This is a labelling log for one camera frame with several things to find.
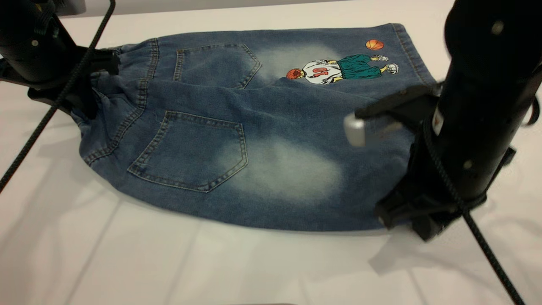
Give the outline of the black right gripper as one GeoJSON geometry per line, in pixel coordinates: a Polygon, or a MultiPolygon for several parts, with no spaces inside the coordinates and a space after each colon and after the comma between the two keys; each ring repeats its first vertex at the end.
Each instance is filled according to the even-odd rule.
{"type": "Polygon", "coordinates": [[[480,202],[541,84],[540,0],[456,0],[445,22],[451,64],[439,102],[417,140],[406,199],[418,213],[480,202]]]}

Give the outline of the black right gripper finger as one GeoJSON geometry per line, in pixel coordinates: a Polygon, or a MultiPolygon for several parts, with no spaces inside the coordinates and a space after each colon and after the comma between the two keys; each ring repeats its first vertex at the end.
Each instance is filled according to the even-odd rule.
{"type": "Polygon", "coordinates": [[[376,204],[376,217],[387,229],[400,222],[424,216],[419,204],[422,191],[418,186],[395,186],[376,204]]]}
{"type": "Polygon", "coordinates": [[[417,202],[413,207],[412,229],[423,241],[437,237],[461,216],[457,203],[417,202]]]}

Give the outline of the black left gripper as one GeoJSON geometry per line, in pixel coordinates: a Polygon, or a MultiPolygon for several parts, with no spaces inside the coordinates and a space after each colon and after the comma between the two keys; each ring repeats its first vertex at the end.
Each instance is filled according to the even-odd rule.
{"type": "Polygon", "coordinates": [[[87,48],[73,41],[59,17],[85,11],[83,0],[2,0],[1,80],[26,86],[31,99],[49,104],[73,80],[59,108],[95,119],[97,101],[88,74],[118,75],[121,61],[119,50],[93,50],[88,72],[83,66],[73,75],[87,48]]]}

